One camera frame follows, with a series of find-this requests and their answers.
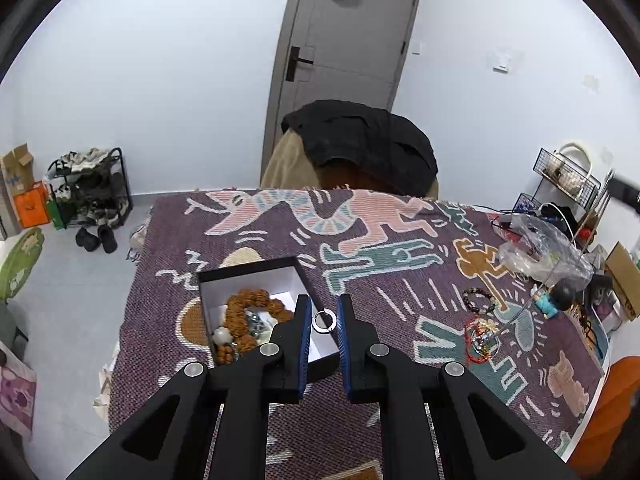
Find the black jewelry box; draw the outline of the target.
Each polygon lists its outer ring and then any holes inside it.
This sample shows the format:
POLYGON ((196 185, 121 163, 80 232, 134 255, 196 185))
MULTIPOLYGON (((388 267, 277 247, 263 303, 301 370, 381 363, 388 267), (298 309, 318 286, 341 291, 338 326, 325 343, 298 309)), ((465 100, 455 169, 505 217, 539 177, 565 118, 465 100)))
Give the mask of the black jewelry box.
POLYGON ((208 345, 216 365, 230 364, 270 341, 277 325, 291 321, 297 300, 310 304, 308 382, 333 374, 338 364, 335 315, 320 307, 302 265, 293 257, 260 260, 198 274, 208 345), (212 333, 226 326, 232 344, 217 347, 212 333))

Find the white pearl bead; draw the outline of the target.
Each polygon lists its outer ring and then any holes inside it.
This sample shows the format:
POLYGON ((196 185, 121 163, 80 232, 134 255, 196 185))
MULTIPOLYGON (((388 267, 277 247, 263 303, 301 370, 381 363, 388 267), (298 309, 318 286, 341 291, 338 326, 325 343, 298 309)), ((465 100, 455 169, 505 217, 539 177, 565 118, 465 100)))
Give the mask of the white pearl bead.
POLYGON ((219 326, 212 333, 214 344, 217 347, 228 346, 233 342, 233 336, 226 326, 219 326))

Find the cardboard box on desk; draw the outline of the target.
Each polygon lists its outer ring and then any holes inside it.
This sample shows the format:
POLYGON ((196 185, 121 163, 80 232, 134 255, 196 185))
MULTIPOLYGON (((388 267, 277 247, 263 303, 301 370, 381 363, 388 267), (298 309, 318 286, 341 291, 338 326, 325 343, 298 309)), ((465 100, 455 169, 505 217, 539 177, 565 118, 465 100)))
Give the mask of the cardboard box on desk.
POLYGON ((612 276, 613 290, 631 321, 640 314, 640 272, 626 248, 616 243, 606 257, 605 272, 612 276))

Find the clear plastic bag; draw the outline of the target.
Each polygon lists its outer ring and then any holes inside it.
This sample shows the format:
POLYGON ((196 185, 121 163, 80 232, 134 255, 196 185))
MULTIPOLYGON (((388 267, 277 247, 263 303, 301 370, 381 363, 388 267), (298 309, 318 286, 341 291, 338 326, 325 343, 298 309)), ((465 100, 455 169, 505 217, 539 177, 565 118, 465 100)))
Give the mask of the clear plastic bag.
POLYGON ((509 271, 551 288, 566 281, 578 292, 594 274, 591 263, 555 226, 529 214, 502 214, 498 261, 509 271))

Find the black-haired doll figure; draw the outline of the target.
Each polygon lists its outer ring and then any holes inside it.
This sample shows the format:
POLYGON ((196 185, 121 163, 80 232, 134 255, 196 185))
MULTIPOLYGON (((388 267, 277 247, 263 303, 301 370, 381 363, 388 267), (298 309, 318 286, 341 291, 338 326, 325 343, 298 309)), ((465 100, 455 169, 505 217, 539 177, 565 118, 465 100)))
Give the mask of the black-haired doll figure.
POLYGON ((554 318, 559 312, 567 311, 575 302, 577 290, 572 280, 561 278, 551 287, 540 285, 532 292, 534 305, 544 318, 554 318))

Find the gold butterfly hair clip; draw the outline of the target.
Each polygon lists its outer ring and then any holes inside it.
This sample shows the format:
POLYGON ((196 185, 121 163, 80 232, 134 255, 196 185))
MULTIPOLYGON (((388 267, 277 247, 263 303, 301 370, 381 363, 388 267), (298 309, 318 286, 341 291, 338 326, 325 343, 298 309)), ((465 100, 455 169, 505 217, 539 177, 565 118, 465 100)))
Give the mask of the gold butterfly hair clip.
POLYGON ((475 322, 475 333, 479 337, 491 338, 499 333, 499 326, 494 320, 478 318, 475 322))

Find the beige chair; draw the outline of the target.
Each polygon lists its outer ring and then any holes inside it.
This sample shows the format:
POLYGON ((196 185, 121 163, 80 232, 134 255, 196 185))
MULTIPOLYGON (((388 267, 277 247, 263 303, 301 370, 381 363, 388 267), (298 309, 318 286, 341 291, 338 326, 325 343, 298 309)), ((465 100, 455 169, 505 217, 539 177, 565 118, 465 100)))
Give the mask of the beige chair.
POLYGON ((303 139, 294 130, 288 130, 269 159, 260 181, 261 188, 364 188, 376 192, 401 195, 388 182, 370 177, 346 160, 330 160, 316 167, 307 157, 303 139))

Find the pink patterned tote bag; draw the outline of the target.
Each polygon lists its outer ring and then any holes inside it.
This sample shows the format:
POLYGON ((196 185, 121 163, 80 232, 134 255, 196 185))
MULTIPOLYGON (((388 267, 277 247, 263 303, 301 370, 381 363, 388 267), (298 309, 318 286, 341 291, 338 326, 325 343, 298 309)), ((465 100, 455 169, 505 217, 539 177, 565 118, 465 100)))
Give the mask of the pink patterned tote bag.
POLYGON ((3 342, 1 347, 1 421, 23 439, 32 440, 37 375, 3 342))

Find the black jacket on chair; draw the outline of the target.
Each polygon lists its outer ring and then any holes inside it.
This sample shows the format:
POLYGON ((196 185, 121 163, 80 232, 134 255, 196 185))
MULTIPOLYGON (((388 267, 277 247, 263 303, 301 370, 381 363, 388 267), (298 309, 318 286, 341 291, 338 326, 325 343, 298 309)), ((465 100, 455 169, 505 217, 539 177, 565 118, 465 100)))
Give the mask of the black jacket on chair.
POLYGON ((314 168, 335 177, 353 174, 384 192, 416 197, 426 197, 437 183, 437 160, 426 134, 388 110, 317 100, 286 114, 281 129, 300 137, 314 168))

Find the black shoe rack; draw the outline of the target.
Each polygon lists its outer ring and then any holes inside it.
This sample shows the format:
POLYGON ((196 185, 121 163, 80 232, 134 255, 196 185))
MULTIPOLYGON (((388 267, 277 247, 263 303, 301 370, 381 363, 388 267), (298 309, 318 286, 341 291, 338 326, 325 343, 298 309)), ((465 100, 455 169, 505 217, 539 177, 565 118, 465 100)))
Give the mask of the black shoe rack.
POLYGON ((50 163, 42 182, 58 229, 99 224, 116 229, 132 211, 121 148, 68 152, 50 163))

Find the green floor mat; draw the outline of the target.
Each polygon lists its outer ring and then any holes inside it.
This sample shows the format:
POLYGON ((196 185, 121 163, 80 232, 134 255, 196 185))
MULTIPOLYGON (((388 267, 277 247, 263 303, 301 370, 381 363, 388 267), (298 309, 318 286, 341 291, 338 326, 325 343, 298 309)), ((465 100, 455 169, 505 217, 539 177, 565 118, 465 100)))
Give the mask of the green floor mat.
POLYGON ((44 244, 39 226, 27 230, 12 246, 1 263, 1 302, 14 298, 25 285, 44 244))

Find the orange paper bag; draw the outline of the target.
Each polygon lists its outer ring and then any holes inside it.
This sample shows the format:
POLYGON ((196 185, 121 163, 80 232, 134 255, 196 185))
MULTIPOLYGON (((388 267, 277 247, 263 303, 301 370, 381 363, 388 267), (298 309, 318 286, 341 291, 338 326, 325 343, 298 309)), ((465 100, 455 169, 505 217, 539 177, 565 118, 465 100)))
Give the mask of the orange paper bag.
POLYGON ((14 206, 23 229, 42 226, 50 222, 47 210, 48 194, 41 181, 32 189, 14 197, 14 206))

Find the grey door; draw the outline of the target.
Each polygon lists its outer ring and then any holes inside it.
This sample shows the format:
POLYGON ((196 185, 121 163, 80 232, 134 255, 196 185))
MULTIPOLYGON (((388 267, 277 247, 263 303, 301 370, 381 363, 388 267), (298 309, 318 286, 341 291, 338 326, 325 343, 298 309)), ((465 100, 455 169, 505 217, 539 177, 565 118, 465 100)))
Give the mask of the grey door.
POLYGON ((420 0, 288 0, 268 98, 262 161, 282 136, 284 115, 317 100, 342 100, 390 110, 408 54, 420 0), (299 64, 285 80, 291 47, 299 64))

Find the cardboard box on floor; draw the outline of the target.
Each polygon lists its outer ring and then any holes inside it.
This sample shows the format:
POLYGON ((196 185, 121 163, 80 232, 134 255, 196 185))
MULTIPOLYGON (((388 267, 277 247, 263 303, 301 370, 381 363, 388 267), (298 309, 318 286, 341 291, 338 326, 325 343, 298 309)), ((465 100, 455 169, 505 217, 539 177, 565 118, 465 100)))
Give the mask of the cardboard box on floor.
POLYGON ((24 143, 2 157, 4 182, 12 196, 21 195, 34 185, 34 156, 24 143))

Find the white wall switch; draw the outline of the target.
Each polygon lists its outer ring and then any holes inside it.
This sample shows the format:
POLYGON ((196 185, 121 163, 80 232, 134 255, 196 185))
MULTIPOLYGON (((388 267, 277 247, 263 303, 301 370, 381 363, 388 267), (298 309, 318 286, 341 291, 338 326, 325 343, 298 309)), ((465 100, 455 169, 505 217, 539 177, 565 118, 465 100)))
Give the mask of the white wall switch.
POLYGON ((492 70, 496 73, 506 75, 510 73, 512 66, 512 54, 508 51, 497 51, 495 61, 492 63, 492 70))

